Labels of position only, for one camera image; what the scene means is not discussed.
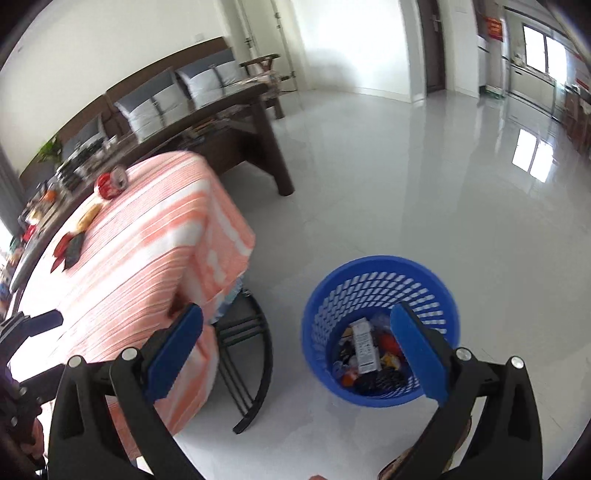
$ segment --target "metal screw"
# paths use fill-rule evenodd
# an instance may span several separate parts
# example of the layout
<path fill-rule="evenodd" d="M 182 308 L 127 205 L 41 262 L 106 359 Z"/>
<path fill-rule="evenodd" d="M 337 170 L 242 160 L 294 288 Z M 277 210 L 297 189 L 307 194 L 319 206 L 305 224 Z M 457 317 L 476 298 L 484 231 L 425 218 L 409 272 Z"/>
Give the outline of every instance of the metal screw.
<path fill-rule="evenodd" d="M 511 365 L 513 365 L 515 368 L 523 368 L 525 366 L 525 362 L 518 356 L 513 356 L 511 357 Z"/>
<path fill-rule="evenodd" d="M 80 355 L 75 355 L 68 360 L 68 366 L 70 368 L 76 368 L 81 363 L 82 363 L 82 357 Z"/>
<path fill-rule="evenodd" d="M 138 351 L 137 351 L 137 349 L 135 349 L 133 347 L 126 348 L 125 350 L 123 350 L 123 353 L 121 354 L 121 358 L 123 358 L 123 360 L 126 360 L 126 361 L 133 360 L 137 356 L 138 356 Z"/>
<path fill-rule="evenodd" d="M 470 358 L 472 358 L 472 352 L 467 348 L 459 348 L 456 350 L 456 357 L 467 362 Z"/>

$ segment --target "curtain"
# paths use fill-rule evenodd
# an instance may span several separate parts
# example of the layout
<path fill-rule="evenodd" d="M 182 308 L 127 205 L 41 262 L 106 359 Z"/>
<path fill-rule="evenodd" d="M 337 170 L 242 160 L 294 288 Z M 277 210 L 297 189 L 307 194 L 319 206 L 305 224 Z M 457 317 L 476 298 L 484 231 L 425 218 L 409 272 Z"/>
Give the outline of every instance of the curtain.
<path fill-rule="evenodd" d="M 14 236 L 22 234 L 18 216 L 24 208 L 25 193 L 21 182 L 0 145 L 0 221 Z"/>

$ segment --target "red can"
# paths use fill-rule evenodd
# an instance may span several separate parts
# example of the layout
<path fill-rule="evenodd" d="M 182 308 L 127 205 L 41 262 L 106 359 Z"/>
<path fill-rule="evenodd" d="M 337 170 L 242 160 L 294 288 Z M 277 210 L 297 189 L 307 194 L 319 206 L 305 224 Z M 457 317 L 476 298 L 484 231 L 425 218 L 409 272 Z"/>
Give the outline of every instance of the red can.
<path fill-rule="evenodd" d="M 128 186 L 129 180 L 125 169 L 117 166 L 96 179 L 95 193 L 105 200 L 111 200 L 121 195 Z"/>

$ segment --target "blue gripper pad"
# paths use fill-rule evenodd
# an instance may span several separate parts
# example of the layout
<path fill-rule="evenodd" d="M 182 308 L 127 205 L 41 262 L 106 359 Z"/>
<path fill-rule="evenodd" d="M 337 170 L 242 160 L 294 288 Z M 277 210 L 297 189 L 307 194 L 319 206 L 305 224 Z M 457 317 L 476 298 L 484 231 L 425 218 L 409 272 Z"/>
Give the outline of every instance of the blue gripper pad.
<path fill-rule="evenodd" d="M 165 398 L 203 331 L 203 312 L 191 305 L 158 351 L 147 370 L 146 400 Z"/>
<path fill-rule="evenodd" d="M 448 372 L 402 305 L 392 308 L 390 328 L 425 395 L 437 400 L 440 406 L 443 405 L 448 396 Z"/>

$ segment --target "door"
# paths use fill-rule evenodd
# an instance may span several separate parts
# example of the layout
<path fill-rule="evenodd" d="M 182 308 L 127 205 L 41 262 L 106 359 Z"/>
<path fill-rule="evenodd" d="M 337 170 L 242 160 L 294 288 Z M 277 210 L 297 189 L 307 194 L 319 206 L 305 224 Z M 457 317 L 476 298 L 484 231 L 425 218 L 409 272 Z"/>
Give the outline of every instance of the door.
<path fill-rule="evenodd" d="M 278 53 L 280 58 L 273 61 L 273 69 L 287 80 L 281 82 L 282 90 L 297 90 L 295 71 L 291 61 L 287 40 L 281 25 L 281 15 L 274 0 L 237 0 L 243 15 L 243 23 L 252 40 L 251 51 L 255 57 Z"/>
<path fill-rule="evenodd" d="M 427 93 L 445 89 L 443 29 L 437 0 L 417 0 L 423 26 Z"/>

